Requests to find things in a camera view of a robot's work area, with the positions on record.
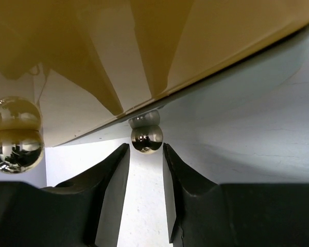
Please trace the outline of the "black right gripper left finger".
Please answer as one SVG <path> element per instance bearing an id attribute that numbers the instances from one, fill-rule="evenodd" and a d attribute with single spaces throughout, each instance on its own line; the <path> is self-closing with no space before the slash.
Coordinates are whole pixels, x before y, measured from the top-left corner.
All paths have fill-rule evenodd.
<path id="1" fill-rule="evenodd" d="M 0 182 L 0 246 L 116 246 L 130 147 L 54 187 Z"/>

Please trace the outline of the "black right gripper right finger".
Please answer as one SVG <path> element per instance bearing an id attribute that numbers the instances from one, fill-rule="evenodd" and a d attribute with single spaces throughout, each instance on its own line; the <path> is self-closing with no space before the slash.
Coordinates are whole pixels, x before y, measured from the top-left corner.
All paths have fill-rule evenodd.
<path id="1" fill-rule="evenodd" d="M 309 246 L 309 183 L 214 183 L 163 145 L 173 246 Z"/>

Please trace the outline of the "grey bottom drawer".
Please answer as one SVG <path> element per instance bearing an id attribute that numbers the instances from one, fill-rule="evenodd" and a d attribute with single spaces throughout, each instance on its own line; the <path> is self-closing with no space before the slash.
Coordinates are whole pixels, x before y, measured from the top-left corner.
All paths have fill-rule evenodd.
<path id="1" fill-rule="evenodd" d="M 126 137 L 151 112 L 164 142 L 210 180 L 309 181 L 309 25 L 76 143 Z"/>

